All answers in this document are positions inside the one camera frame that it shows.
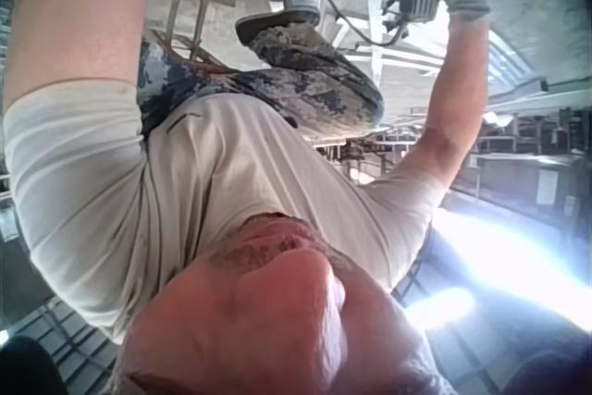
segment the metal beam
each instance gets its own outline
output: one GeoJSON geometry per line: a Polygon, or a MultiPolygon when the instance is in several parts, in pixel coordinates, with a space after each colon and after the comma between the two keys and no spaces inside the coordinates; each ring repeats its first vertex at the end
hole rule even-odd
{"type": "Polygon", "coordinates": [[[343,23],[341,24],[341,28],[339,28],[339,31],[337,33],[337,35],[335,36],[335,39],[333,39],[333,48],[339,48],[339,46],[341,45],[341,42],[343,42],[343,39],[345,39],[345,36],[347,35],[347,33],[350,31],[350,26],[343,21],[343,23]]]}
{"type": "Polygon", "coordinates": [[[561,155],[536,155],[527,153],[471,153],[471,156],[489,161],[534,161],[548,166],[570,166],[575,161],[582,159],[582,156],[574,154],[561,155]]]}
{"type": "MultiPolygon", "coordinates": [[[[372,57],[369,55],[364,55],[364,54],[350,54],[350,55],[345,55],[345,57],[348,60],[351,60],[351,62],[372,62],[372,57]]],[[[401,67],[401,68],[414,68],[414,69],[420,69],[423,71],[429,71],[429,72],[433,72],[433,73],[438,73],[440,71],[439,68],[435,68],[435,67],[430,67],[428,65],[423,65],[423,64],[418,64],[415,62],[408,62],[405,60],[399,60],[399,59],[393,59],[390,57],[382,57],[381,60],[382,65],[389,65],[392,67],[401,67]]]]}
{"type": "Polygon", "coordinates": [[[415,145],[415,141],[372,141],[374,145],[415,145]]]}
{"type": "Polygon", "coordinates": [[[195,20],[195,32],[193,33],[193,40],[191,42],[190,60],[195,59],[197,52],[202,42],[202,31],[204,30],[205,12],[209,2],[207,0],[200,0],[200,7],[197,10],[197,19],[195,20]]]}
{"type": "MultiPolygon", "coordinates": [[[[367,0],[368,22],[370,27],[370,38],[375,42],[382,42],[384,25],[382,23],[382,0],[367,0]]],[[[382,53],[383,48],[373,45],[370,66],[372,67],[372,80],[377,87],[380,87],[382,78],[382,53]]]]}
{"type": "MultiPolygon", "coordinates": [[[[370,53],[370,52],[372,52],[372,48],[370,48],[369,46],[362,45],[362,46],[358,47],[358,51],[360,53],[370,53]]],[[[399,58],[399,59],[406,59],[406,60],[411,60],[411,61],[416,61],[416,62],[426,62],[427,64],[432,64],[437,67],[440,67],[444,63],[443,58],[433,57],[433,56],[424,56],[424,55],[420,55],[419,53],[417,53],[415,51],[411,51],[411,50],[407,50],[407,49],[393,50],[390,48],[385,48],[383,50],[383,54],[385,56],[392,56],[392,57],[399,58]]]]}
{"type": "Polygon", "coordinates": [[[574,92],[538,94],[521,97],[514,101],[502,104],[488,105],[487,110],[507,113],[519,113],[522,111],[539,110],[548,112],[552,109],[573,108],[582,109],[592,106],[592,91],[576,90],[574,92]]]}
{"type": "Polygon", "coordinates": [[[173,42],[173,32],[175,31],[175,20],[177,19],[177,12],[179,11],[179,4],[181,0],[173,0],[170,9],[168,10],[168,20],[166,21],[166,45],[170,48],[173,42]]]}

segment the nose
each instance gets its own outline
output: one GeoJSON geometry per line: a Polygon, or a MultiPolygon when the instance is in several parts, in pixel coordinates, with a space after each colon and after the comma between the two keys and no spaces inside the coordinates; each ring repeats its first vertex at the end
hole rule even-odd
{"type": "Polygon", "coordinates": [[[246,274],[236,289],[238,319],[261,338],[261,364],[295,384],[314,382],[317,389],[330,387],[347,353],[344,301],[345,289],[327,258],[307,248],[246,274]]]}

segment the leg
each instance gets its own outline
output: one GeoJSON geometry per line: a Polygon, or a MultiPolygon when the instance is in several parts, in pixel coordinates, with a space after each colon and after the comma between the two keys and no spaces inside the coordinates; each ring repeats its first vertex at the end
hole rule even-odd
{"type": "Polygon", "coordinates": [[[257,97],[295,121],[311,141],[362,136],[380,122],[380,92],[312,25],[275,26],[254,36],[249,47],[273,68],[210,74],[144,40],[138,77],[142,132],[148,134],[188,98],[214,93],[257,97]]]}
{"type": "Polygon", "coordinates": [[[308,23],[259,31],[248,46],[271,69],[228,75],[235,88],[265,96],[311,140],[362,136],[380,122],[380,92],[308,23]]]}

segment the black shoe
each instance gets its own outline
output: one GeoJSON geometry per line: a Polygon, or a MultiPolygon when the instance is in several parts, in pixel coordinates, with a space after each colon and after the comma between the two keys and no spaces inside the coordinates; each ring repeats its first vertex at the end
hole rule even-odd
{"type": "Polygon", "coordinates": [[[318,9],[312,6],[294,6],[277,13],[249,16],[237,21],[234,26],[240,43],[249,46],[257,34],[272,27],[287,27],[291,23],[310,23],[314,27],[321,21],[318,9]]]}

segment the raised arm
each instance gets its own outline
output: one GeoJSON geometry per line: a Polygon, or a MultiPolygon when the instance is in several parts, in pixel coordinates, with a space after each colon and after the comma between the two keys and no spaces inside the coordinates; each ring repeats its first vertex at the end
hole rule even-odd
{"type": "Polygon", "coordinates": [[[19,0],[8,55],[5,110],[62,80],[135,85],[146,0],[19,0]]]}
{"type": "Polygon", "coordinates": [[[430,100],[424,134],[397,169],[421,170],[447,188],[481,128],[487,103],[485,0],[445,0],[450,38],[430,100]]]}
{"type": "Polygon", "coordinates": [[[145,4],[19,0],[6,76],[6,165],[31,260],[115,340],[160,271],[135,88],[145,4]]]}
{"type": "Polygon", "coordinates": [[[450,17],[448,53],[429,108],[425,130],[398,168],[422,170],[451,185],[481,128],[487,103],[488,21],[450,17]]]}

